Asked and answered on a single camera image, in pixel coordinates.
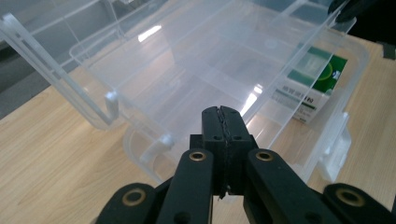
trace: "wooden surface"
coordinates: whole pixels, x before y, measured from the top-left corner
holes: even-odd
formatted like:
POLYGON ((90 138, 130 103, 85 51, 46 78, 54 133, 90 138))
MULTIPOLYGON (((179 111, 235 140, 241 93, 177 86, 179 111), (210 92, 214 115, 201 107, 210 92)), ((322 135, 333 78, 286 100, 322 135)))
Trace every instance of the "wooden surface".
MULTIPOLYGON (((396 193, 396 62, 371 61, 346 111, 352 146, 338 182, 391 208, 396 193)), ((122 150, 126 126, 95 130, 52 87, 0 121, 0 223, 90 223, 120 187, 155 183, 122 150)), ((314 172, 309 186, 327 185, 314 172)), ((248 223, 241 200, 215 202, 214 223, 248 223)))

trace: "green and white box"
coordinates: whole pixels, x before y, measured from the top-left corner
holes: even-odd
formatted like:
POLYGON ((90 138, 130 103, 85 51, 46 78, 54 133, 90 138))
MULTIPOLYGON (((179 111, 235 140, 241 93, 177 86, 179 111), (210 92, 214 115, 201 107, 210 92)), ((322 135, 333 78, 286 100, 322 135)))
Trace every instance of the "green and white box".
MULTIPOLYGON (((300 102, 304 97, 303 92, 306 92, 307 88, 315 81, 309 74, 315 74, 315 71, 322 69, 323 64, 325 64, 326 57, 324 55, 329 55, 329 53, 311 48, 296 68, 288 74, 286 81, 282 83, 281 90, 276 91, 276 99, 279 102, 289 103, 290 100, 298 99, 300 102)), ((346 63, 346 59, 336 55, 331 57, 318 80, 295 112, 293 116, 295 119, 309 122, 315 117, 332 95, 332 90, 337 84, 346 63)))

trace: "plastic latch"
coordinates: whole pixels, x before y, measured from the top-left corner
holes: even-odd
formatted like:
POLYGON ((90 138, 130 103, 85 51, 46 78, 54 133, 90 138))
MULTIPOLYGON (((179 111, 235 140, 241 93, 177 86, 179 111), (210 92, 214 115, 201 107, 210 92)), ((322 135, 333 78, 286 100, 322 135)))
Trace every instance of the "plastic latch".
POLYGON ((153 163, 155 158, 172 149, 175 144, 173 137, 170 134, 164 134, 157 141, 155 141, 151 146, 140 156, 140 162, 149 165, 153 163))
POLYGON ((341 168, 347 159, 347 153, 351 145, 351 138, 347 129, 348 113, 343 113, 343 125, 338 131, 339 134, 334 143, 326 148, 323 155, 318 161, 318 169, 322 177, 326 180, 334 182, 341 168))

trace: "transparent plastic box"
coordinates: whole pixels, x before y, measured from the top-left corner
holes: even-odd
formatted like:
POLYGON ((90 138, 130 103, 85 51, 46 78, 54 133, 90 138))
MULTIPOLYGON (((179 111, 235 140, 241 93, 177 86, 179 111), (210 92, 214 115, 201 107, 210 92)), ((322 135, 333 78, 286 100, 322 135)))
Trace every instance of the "transparent plastic box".
POLYGON ((5 14, 0 38, 95 127, 128 122, 124 149, 156 180, 172 175, 213 105, 240 111, 259 146, 302 179, 318 162, 336 178, 351 141, 343 109, 367 53, 345 39, 354 21, 328 15, 331 0, 40 2, 45 13, 5 14), (291 119, 307 92, 274 93, 293 69, 312 77, 309 91, 334 53, 348 62, 329 102, 308 124, 291 119))

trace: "wooden table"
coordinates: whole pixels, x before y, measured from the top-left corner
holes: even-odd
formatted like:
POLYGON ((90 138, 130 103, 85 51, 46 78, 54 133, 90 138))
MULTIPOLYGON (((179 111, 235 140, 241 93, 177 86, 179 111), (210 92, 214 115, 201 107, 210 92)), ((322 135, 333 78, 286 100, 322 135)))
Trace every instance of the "wooden table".
MULTIPOLYGON (((346 111, 352 146, 338 181, 391 208, 396 193, 396 62, 371 61, 346 111)), ((122 150, 126 126, 94 129, 52 87, 0 121, 0 223, 90 223, 111 195, 155 183, 122 150)), ((329 184, 314 172, 309 186, 329 184)), ((215 202, 214 223, 248 223, 242 200, 215 202)))

